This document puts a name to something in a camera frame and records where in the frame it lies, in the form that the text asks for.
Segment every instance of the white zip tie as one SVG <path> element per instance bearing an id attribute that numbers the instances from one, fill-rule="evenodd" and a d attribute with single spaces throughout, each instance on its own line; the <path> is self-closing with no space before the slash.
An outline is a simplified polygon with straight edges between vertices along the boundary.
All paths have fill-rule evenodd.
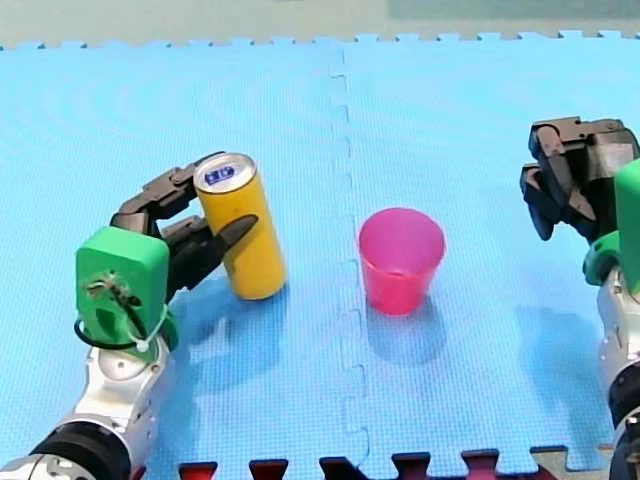
<path id="1" fill-rule="evenodd" d="M 138 350 L 140 353 L 144 353 L 149 350 L 149 343 L 156 337 L 156 335 L 158 335 L 158 332 L 160 332 L 160 329 L 162 328 L 162 325 L 164 324 L 164 321 L 168 316 L 168 310 L 169 308 L 167 307 L 167 305 L 162 306 L 160 321 L 156 324 L 149 336 L 147 336 L 147 338 L 145 339 L 137 338 L 131 333 L 131 330 L 127 330 L 129 339 L 136 344 L 136 350 Z"/>

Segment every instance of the pink plastic cup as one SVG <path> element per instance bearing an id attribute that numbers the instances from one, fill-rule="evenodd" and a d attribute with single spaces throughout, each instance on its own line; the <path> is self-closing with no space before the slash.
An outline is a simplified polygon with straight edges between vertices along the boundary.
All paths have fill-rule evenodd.
<path id="1" fill-rule="evenodd" d="M 446 248 L 438 224 L 409 208 L 389 208 L 369 217 L 358 247 L 367 300 L 387 315 L 418 308 Z"/>

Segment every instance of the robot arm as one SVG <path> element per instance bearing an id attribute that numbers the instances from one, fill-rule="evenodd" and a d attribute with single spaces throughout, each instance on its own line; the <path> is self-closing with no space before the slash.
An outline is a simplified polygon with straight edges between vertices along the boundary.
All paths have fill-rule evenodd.
<path id="1" fill-rule="evenodd" d="M 91 345 L 80 400 L 0 480 L 139 479 L 172 387 L 177 327 L 168 303 L 217 268 L 258 221 L 240 217 L 213 235 L 190 217 L 160 231 L 158 220 L 196 197 L 198 162 L 172 169 L 125 202 L 77 252 L 76 333 Z"/>
<path id="2" fill-rule="evenodd" d="M 567 223 L 590 245 L 586 281 L 599 286 L 605 327 L 601 379 L 616 429 L 612 480 L 638 480 L 640 465 L 640 148 L 619 120 L 578 117 L 535 123 L 536 164 L 520 177 L 543 240 Z"/>

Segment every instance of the yellow can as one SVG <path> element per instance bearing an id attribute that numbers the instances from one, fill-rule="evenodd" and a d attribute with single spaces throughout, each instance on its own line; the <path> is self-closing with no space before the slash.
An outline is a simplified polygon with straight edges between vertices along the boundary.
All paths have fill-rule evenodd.
<path id="1" fill-rule="evenodd" d="M 240 153 L 214 154 L 199 163 L 193 183 L 214 235 L 242 215 L 258 216 L 224 259 L 236 295 L 259 300 L 277 293 L 287 281 L 287 271 L 254 161 Z"/>

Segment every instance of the blue label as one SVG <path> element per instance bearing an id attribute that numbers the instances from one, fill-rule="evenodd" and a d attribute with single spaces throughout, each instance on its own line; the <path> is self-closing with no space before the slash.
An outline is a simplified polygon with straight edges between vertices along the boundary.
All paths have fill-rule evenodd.
<path id="1" fill-rule="evenodd" d="M 218 182 L 229 180 L 235 173 L 236 171 L 233 169 L 233 167 L 220 167 L 209 173 L 205 173 L 204 181 L 207 182 L 207 185 L 215 185 Z"/>

